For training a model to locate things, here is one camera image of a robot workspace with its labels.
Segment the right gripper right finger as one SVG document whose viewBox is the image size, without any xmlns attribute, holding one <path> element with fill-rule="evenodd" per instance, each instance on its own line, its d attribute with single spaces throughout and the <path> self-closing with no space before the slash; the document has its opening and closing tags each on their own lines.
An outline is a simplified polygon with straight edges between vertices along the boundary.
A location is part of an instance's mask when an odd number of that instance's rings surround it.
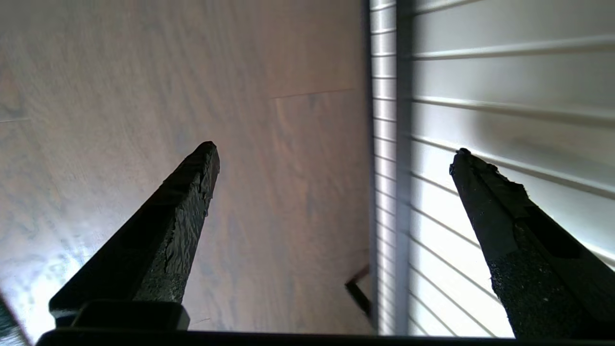
<svg viewBox="0 0 615 346">
<path fill-rule="evenodd" d="M 614 272 L 498 167 L 455 153 L 449 167 L 517 339 L 613 339 Z"/>
</svg>

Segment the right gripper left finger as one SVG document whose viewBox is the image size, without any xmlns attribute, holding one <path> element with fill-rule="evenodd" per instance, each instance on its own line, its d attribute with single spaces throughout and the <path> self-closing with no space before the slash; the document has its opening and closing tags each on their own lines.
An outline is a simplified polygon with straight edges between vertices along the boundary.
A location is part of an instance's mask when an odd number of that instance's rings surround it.
<svg viewBox="0 0 615 346">
<path fill-rule="evenodd" d="M 76 315 L 87 302 L 183 300 L 220 172 L 206 141 L 51 298 L 52 315 Z"/>
</svg>

